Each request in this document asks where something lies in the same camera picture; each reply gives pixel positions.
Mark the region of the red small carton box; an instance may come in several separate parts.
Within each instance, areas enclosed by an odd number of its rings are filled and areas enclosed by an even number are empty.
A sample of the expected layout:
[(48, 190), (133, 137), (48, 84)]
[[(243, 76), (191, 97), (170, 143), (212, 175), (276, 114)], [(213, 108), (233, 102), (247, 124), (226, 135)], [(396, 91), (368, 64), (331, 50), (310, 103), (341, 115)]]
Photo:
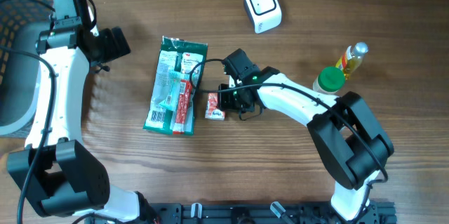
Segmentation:
[(225, 112), (223, 112), (218, 106), (218, 95), (217, 93), (209, 93), (208, 101), (206, 105), (206, 119), (212, 120), (225, 120)]

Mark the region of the green lid jar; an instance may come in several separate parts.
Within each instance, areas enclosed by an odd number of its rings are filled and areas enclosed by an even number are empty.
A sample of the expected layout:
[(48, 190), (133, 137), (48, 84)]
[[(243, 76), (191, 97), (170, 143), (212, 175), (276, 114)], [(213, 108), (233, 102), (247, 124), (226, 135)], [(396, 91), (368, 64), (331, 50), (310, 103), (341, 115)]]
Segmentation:
[(323, 94), (337, 93), (345, 84), (345, 76), (337, 67), (324, 68), (312, 84), (313, 91)]

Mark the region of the yellow oil bottle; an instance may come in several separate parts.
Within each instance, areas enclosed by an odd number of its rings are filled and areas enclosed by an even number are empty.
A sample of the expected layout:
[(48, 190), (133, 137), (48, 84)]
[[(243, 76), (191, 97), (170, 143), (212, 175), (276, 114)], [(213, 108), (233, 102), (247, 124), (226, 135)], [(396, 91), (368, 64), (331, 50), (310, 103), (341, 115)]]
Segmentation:
[(365, 42), (358, 42), (353, 46), (349, 46), (339, 58), (335, 66), (343, 72), (346, 80), (348, 80), (361, 65), (368, 51), (369, 48)]

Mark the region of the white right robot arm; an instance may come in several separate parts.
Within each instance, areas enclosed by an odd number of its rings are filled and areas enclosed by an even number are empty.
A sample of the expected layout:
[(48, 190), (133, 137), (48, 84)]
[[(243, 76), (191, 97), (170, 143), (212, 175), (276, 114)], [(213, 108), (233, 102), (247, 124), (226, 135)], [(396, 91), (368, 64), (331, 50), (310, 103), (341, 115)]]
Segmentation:
[(272, 67), (224, 67), (234, 82), (219, 88), (223, 110), (246, 112), (259, 105), (306, 126), (327, 172), (335, 180), (330, 205), (346, 223), (368, 212), (373, 185), (388, 180), (385, 165), (394, 153), (389, 136), (365, 100), (354, 92), (338, 97), (296, 84)]

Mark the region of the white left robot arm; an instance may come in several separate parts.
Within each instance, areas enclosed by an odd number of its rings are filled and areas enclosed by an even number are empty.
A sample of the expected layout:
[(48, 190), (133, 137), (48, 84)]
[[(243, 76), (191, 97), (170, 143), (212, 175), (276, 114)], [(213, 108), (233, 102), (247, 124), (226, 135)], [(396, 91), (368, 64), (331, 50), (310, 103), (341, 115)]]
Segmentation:
[(130, 53), (120, 28), (96, 30), (92, 0), (53, 0), (50, 27), (32, 54), (39, 61), (39, 94), (23, 150), (7, 159), (20, 188), (19, 205), (41, 217), (73, 217), (88, 223), (159, 223), (139, 192), (111, 185), (106, 168), (83, 145), (83, 88), (91, 67)]

